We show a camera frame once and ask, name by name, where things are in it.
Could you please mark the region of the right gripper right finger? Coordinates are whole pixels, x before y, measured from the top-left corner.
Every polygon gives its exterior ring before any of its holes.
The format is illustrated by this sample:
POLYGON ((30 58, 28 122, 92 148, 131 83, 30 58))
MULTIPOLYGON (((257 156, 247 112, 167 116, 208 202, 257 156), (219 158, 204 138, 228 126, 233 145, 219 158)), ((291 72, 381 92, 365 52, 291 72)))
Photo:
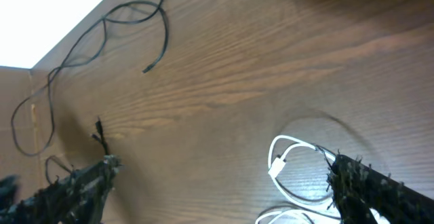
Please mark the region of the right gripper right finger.
POLYGON ((433 200, 346 155, 329 165, 328 184, 341 223, 377 223, 375 210, 389 223, 433 224, 433 200))

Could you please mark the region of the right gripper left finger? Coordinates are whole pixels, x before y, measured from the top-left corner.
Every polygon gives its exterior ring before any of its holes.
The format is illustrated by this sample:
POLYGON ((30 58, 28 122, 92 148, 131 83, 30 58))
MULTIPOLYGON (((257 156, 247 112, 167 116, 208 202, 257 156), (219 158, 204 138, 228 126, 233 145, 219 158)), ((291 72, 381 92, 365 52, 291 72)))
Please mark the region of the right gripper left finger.
POLYGON ((1 179, 1 224, 101 223, 120 167, 119 157, 106 155, 19 202, 19 176, 8 175, 1 179))

